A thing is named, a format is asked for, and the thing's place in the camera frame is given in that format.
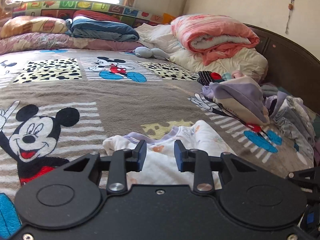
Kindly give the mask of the white floral quilted garment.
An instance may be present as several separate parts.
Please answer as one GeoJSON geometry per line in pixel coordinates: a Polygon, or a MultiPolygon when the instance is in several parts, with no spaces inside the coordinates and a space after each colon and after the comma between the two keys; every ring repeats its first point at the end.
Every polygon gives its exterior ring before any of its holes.
{"type": "Polygon", "coordinates": [[[185,148],[203,150],[210,156],[219,157],[222,152],[234,153],[220,135],[205,121],[199,120],[193,126],[174,126],[161,139],[151,139],[145,135],[131,132],[128,135],[115,135],[103,141],[107,155],[124,148],[133,149],[140,140],[146,141],[147,154],[141,172],[127,174],[127,183],[193,186],[193,174],[181,173],[174,156],[174,142],[180,140],[185,148]]]}

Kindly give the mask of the grey clothes pile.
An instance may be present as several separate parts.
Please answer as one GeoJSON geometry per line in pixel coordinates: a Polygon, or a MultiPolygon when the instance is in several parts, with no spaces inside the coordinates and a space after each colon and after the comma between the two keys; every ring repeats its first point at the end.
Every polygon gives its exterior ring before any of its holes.
{"type": "Polygon", "coordinates": [[[263,85],[261,90],[271,121],[283,136],[293,141],[299,154],[314,161],[316,132],[303,100],[271,85],[263,85]]]}

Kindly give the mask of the purple and cream garment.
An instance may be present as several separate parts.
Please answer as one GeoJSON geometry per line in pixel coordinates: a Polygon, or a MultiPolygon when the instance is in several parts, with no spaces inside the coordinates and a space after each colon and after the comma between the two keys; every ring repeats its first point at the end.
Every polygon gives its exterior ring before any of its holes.
{"type": "Polygon", "coordinates": [[[249,76],[211,82],[202,87],[202,94],[246,123],[261,126],[270,123],[261,88],[249,76]]]}

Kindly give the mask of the Mickey Mouse bed blanket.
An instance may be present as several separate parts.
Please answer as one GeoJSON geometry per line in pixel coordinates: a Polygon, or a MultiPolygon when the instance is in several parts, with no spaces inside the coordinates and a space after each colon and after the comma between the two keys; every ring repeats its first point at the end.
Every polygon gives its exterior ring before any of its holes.
{"type": "Polygon", "coordinates": [[[162,61],[93,50],[1,56],[1,239],[22,225],[14,206],[26,183],[136,132],[161,139],[174,126],[208,123],[234,155],[280,177],[313,167],[273,124],[254,133],[218,114],[197,77],[162,61]]]}

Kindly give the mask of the dark wooden headboard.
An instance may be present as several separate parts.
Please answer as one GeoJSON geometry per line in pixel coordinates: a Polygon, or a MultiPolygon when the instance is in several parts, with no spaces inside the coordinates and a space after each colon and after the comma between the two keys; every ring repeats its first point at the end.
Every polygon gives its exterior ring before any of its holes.
{"type": "Polygon", "coordinates": [[[248,25],[260,38],[256,51],[268,61],[264,82],[303,99],[319,114],[319,60],[308,50],[279,34],[248,25]]]}

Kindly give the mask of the grey plush toy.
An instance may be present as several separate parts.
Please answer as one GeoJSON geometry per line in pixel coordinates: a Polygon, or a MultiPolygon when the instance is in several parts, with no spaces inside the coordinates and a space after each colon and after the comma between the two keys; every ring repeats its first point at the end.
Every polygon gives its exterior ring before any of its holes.
{"type": "Polygon", "coordinates": [[[134,50],[134,54],[137,57],[145,59],[154,58],[159,60],[168,60],[170,58],[170,56],[166,52],[159,48],[149,49],[147,47],[138,47],[134,50]]]}

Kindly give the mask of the cream quilt under pink one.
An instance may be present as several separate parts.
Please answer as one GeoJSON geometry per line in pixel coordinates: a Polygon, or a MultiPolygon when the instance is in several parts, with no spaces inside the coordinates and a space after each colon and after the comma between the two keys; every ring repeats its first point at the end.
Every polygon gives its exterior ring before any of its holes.
{"type": "Polygon", "coordinates": [[[204,65],[202,57],[199,54],[192,53],[186,49],[181,49],[172,54],[170,61],[194,73],[211,71],[219,74],[226,72],[231,74],[238,70],[256,82],[262,81],[268,71],[267,59],[254,48],[242,48],[233,57],[218,59],[207,66],[204,65]]]}

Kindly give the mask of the pink rolled quilt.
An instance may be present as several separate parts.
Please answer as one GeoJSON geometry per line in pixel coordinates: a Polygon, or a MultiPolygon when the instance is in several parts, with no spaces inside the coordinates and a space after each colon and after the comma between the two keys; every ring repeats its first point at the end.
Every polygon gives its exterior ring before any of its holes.
{"type": "Polygon", "coordinates": [[[242,48],[259,44],[257,34],[228,16],[183,15],[171,21],[172,34],[181,46],[202,57],[203,64],[233,57],[242,48]]]}

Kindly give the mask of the blue folded duvet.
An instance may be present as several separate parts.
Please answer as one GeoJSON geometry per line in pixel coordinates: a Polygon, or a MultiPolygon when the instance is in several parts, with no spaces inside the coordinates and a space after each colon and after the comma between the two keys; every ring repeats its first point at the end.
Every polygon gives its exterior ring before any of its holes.
{"type": "Polygon", "coordinates": [[[99,21],[85,16],[67,19],[67,35],[78,38],[97,38],[118,42],[136,42],[139,34],[131,26],[114,21],[99,21]]]}

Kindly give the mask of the red pillow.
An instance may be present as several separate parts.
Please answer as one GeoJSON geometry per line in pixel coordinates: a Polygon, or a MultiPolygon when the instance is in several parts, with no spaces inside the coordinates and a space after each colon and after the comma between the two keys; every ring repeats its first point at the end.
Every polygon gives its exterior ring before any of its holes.
{"type": "Polygon", "coordinates": [[[86,18],[90,18],[93,20],[97,20],[97,21],[112,21],[112,22],[120,22],[119,19],[107,15],[107,14],[103,14],[100,12],[95,12],[95,11],[90,11],[90,10],[77,10],[74,14],[73,14],[73,19],[75,19],[76,17],[86,17],[86,18]]]}

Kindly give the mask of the colourful alphabet foam mat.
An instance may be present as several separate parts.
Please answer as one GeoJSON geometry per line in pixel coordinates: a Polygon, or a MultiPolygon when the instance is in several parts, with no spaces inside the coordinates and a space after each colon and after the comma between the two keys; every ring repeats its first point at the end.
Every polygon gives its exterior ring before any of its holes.
{"type": "Polygon", "coordinates": [[[64,20],[73,18],[79,11],[98,12],[116,18],[119,22],[136,28],[143,23],[148,25],[169,24],[175,19],[174,16],[163,14],[162,16],[126,7],[118,4],[75,1],[75,0],[45,0],[24,2],[20,7],[13,9],[12,17],[17,16],[48,16],[62,18],[64,20]]]}

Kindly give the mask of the yellow patterned pillow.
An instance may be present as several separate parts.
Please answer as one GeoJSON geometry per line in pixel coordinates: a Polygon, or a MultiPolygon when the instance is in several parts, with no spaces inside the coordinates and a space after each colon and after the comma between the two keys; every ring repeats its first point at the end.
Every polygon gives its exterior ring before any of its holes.
{"type": "Polygon", "coordinates": [[[1,28],[1,39],[27,33],[64,34],[68,30],[65,20],[45,16],[17,16],[1,28]]]}

